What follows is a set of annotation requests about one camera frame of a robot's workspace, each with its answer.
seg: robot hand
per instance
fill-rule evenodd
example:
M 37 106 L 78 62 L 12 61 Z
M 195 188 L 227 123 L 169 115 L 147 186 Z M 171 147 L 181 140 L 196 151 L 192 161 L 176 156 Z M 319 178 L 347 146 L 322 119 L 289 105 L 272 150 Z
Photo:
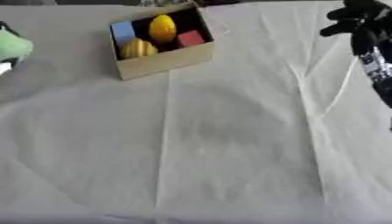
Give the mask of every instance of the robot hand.
M 12 70 L 32 52 L 33 44 L 0 21 L 0 75 Z
M 353 54 L 362 62 L 374 90 L 392 108 L 392 9 L 375 0 L 345 0 L 344 4 L 328 13 L 337 23 L 320 34 L 352 34 Z

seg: red cube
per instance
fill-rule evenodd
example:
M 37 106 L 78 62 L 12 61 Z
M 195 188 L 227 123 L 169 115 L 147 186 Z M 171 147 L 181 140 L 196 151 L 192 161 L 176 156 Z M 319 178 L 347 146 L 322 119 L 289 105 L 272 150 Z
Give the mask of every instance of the red cube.
M 196 46 L 206 43 L 198 31 L 188 31 L 178 35 L 180 47 Z

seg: green object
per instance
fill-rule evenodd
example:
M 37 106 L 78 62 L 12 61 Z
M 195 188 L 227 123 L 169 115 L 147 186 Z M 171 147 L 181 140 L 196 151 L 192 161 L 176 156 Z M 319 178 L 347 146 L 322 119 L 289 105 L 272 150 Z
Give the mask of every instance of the green object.
M 9 71 L 32 53 L 33 43 L 0 22 L 0 74 Z

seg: white table surface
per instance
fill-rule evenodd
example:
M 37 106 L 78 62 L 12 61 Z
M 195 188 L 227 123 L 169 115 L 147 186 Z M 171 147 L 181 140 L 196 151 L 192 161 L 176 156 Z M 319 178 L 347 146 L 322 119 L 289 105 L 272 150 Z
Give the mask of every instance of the white table surface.
M 0 211 L 184 220 L 387 220 L 390 110 L 321 38 L 339 2 L 208 8 L 212 61 L 119 81 L 125 6 L 0 7 L 33 55 L 0 78 Z

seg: striped ball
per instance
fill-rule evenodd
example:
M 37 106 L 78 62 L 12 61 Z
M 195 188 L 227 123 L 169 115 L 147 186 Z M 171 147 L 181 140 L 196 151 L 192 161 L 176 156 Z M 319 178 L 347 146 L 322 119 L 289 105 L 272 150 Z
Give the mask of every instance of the striped ball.
M 121 57 L 125 60 L 152 55 L 157 52 L 158 49 L 150 42 L 143 41 L 140 38 L 134 38 L 122 47 Z

